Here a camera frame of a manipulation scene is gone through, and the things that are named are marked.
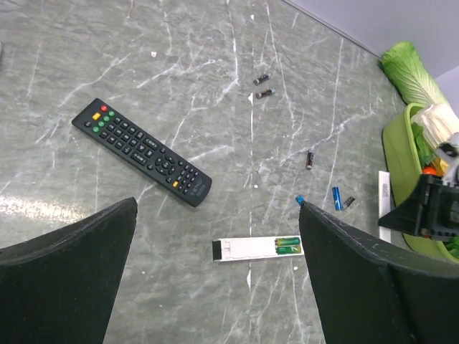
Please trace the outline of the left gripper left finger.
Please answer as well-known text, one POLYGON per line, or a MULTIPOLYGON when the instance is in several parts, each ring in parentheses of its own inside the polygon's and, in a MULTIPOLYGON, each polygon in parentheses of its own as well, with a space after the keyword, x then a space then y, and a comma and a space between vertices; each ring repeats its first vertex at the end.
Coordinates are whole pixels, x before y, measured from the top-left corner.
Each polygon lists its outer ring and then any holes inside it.
POLYGON ((136 228, 123 199, 1 249, 2 343, 102 343, 136 228))

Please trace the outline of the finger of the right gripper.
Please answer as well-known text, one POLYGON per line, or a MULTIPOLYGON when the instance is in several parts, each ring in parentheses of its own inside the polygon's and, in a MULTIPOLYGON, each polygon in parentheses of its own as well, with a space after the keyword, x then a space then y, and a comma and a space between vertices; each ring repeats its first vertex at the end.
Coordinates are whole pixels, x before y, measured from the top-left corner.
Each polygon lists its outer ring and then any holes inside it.
POLYGON ((405 201, 378 220, 378 225, 414 237, 428 237, 425 229, 427 203, 428 185, 419 182, 405 201))

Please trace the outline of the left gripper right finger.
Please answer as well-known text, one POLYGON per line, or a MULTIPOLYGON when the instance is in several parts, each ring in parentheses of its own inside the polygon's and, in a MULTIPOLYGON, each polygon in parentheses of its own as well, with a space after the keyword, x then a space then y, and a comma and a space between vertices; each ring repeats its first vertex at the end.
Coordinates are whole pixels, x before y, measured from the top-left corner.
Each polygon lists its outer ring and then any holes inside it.
POLYGON ((303 202, 299 229, 327 343, 457 343, 458 265, 303 202))

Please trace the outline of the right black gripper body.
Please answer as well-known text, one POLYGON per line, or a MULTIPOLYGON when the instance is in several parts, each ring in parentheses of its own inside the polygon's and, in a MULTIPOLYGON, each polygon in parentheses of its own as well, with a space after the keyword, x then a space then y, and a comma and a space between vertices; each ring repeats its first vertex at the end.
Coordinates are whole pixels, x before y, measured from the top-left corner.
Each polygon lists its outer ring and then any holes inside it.
POLYGON ((458 238, 458 187, 444 185, 440 177, 422 174, 420 235, 432 240, 458 238))

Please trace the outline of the white battery cover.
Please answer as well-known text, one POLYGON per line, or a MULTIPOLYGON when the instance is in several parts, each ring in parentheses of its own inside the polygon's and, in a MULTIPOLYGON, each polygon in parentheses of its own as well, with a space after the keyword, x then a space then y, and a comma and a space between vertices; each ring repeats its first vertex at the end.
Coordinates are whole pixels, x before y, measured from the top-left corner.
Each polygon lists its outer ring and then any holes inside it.
MULTIPOLYGON (((386 171, 378 172, 378 195, 379 195, 379 218, 388 214, 391 210, 391 187, 390 173, 386 171)), ((392 242, 390 229, 383 226, 379 227, 379 238, 385 242, 392 242)))

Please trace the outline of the green battery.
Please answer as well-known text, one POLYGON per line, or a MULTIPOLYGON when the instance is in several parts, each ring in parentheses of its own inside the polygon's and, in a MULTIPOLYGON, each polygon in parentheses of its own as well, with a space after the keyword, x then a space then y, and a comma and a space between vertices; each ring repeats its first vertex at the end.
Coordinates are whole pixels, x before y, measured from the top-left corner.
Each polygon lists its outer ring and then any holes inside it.
POLYGON ((290 245, 290 246, 277 246, 277 254, 300 254, 301 246, 300 245, 290 245))
POLYGON ((300 243, 301 243, 301 239, 297 236, 281 237, 281 238, 275 239, 275 244, 279 247, 294 246, 294 245, 299 245, 300 243))

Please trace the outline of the white slim remote control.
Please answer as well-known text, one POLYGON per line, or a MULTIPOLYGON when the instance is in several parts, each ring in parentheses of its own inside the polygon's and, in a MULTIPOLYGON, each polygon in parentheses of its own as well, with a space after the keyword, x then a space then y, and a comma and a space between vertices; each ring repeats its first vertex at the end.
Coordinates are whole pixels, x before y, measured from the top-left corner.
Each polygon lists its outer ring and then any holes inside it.
POLYGON ((238 262, 303 255, 302 242, 299 244, 301 246, 300 254, 277 254, 275 239, 281 237, 299 236, 259 236, 215 239, 212 241, 212 259, 214 262, 238 262))

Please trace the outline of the black TV remote control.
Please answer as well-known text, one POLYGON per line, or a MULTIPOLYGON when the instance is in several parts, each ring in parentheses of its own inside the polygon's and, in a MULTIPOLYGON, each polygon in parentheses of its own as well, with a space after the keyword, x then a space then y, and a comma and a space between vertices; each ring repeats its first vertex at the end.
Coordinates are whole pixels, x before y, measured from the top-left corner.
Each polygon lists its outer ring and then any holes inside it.
POLYGON ((101 99, 72 124, 186 204, 197 207, 207 197, 212 185, 207 174, 101 99))

